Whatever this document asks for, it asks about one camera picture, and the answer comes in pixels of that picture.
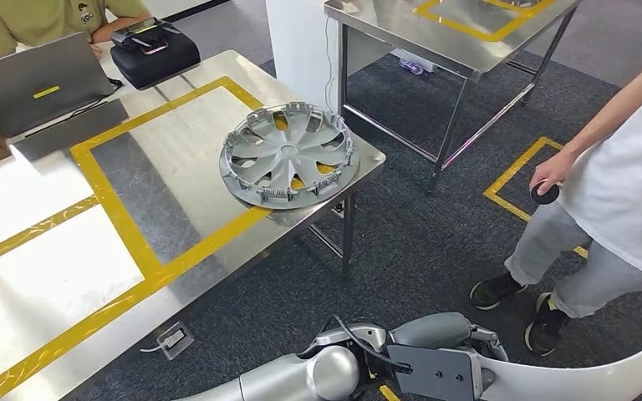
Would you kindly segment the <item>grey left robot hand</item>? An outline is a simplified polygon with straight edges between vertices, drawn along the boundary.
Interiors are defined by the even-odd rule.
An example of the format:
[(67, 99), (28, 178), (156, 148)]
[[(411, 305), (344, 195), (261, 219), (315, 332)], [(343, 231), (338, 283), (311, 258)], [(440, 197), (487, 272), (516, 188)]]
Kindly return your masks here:
[(390, 330), (393, 343), (420, 348), (454, 348), (469, 342), (483, 343), (496, 360), (509, 362), (496, 332), (468, 320), (459, 312), (420, 317)]

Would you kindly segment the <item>person's right hand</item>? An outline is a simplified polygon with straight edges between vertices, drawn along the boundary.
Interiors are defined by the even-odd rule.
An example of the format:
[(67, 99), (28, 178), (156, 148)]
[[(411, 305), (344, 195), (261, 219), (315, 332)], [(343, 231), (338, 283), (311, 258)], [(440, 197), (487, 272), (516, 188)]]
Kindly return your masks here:
[(539, 195), (544, 195), (554, 185), (565, 181), (569, 176), (578, 154), (562, 149), (550, 159), (538, 165), (529, 183), (529, 189), (536, 189)]

